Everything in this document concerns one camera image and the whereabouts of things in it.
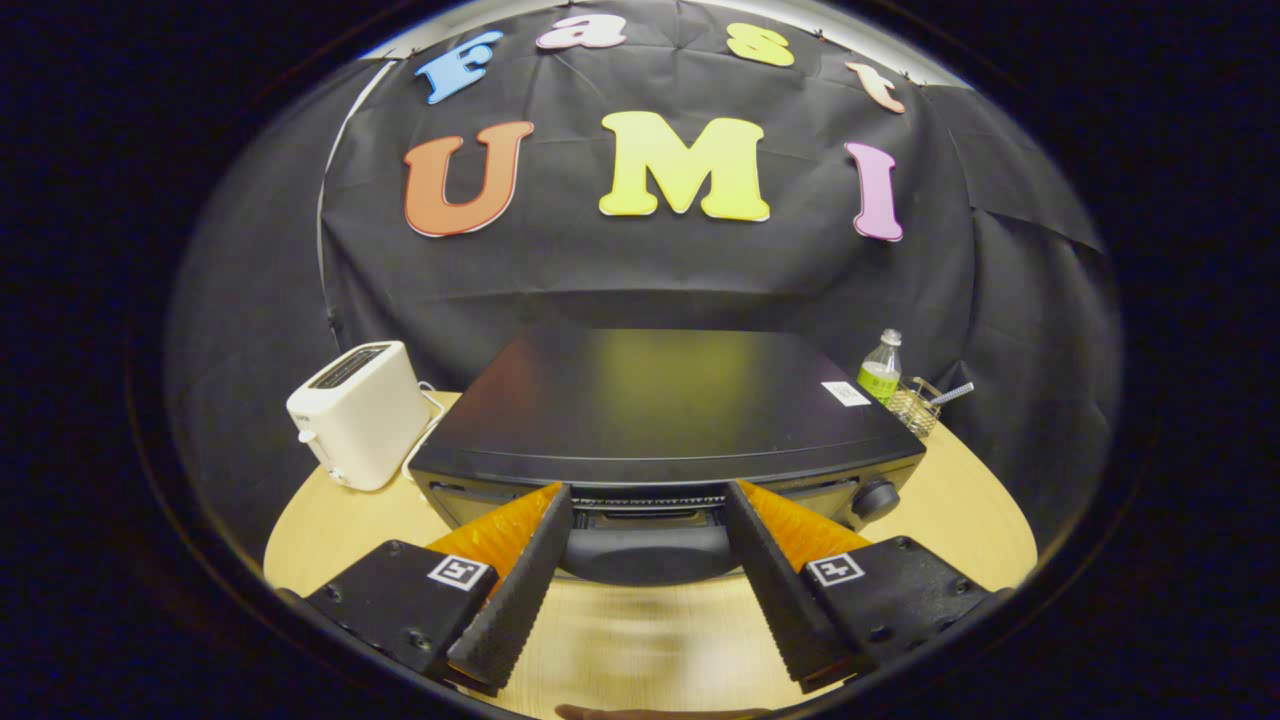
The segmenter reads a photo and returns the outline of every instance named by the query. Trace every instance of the round table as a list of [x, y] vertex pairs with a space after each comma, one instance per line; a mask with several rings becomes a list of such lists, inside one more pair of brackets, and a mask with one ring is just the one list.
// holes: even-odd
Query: round table
[[[461, 397], [433, 396], [445, 407]], [[1018, 585], [1037, 561], [1030, 527], [1005, 487], [943, 424], [901, 491], [901, 503], [860, 534], [910, 536], [987, 589]], [[376, 492], [302, 483], [266, 544], [274, 587], [307, 596], [387, 539], [420, 546], [449, 532], [417, 486], [397, 475]], [[552, 582], [538, 621], [497, 698], [548, 720], [559, 703], [603, 710], [777, 708], [809, 696], [787, 678], [742, 574], [662, 588]]]

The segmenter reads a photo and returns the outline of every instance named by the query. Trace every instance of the metal basket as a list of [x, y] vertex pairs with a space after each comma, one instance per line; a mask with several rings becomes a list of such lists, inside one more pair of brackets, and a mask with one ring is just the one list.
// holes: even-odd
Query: metal basket
[[942, 407], [929, 401], [942, 395], [924, 378], [911, 378], [910, 384], [899, 383], [897, 391], [888, 400], [888, 411], [906, 425], [915, 437], [928, 437], [938, 424]]

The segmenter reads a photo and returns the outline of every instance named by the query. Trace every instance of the label sticker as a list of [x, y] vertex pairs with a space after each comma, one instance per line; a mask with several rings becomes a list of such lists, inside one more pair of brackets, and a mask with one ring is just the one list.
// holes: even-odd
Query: label sticker
[[805, 568], [813, 573], [814, 578], [818, 578], [822, 587], [831, 587], [846, 580], [855, 580], [867, 574], [865, 570], [854, 562], [854, 559], [850, 557], [847, 552], [806, 562]]
[[435, 566], [435, 570], [428, 573], [426, 577], [435, 582], [468, 591], [480, 580], [480, 575], [484, 574], [485, 568], [488, 565], [484, 562], [449, 555]]
[[863, 393], [854, 389], [854, 386], [840, 382], [840, 383], [822, 383], [822, 387], [827, 388], [831, 395], [836, 396], [845, 407], [852, 407], [855, 405], [870, 405], [872, 401], [867, 400]]

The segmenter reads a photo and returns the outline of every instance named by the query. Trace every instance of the hand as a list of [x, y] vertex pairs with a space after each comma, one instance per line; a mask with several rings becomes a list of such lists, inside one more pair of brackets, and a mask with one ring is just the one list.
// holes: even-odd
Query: hand
[[707, 712], [667, 710], [590, 710], [576, 705], [557, 705], [556, 715], [564, 720], [740, 720], [769, 712], [763, 707], [716, 710]]

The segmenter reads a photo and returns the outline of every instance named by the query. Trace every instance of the plastic bottle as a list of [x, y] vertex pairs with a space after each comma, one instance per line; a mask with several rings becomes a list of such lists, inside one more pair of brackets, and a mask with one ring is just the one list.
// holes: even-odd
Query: plastic bottle
[[902, 377], [902, 359], [897, 351], [900, 345], [902, 333], [886, 328], [881, 334], [879, 347], [863, 360], [863, 366], [858, 370], [858, 384], [881, 405], [888, 405], [897, 389], [897, 379]]

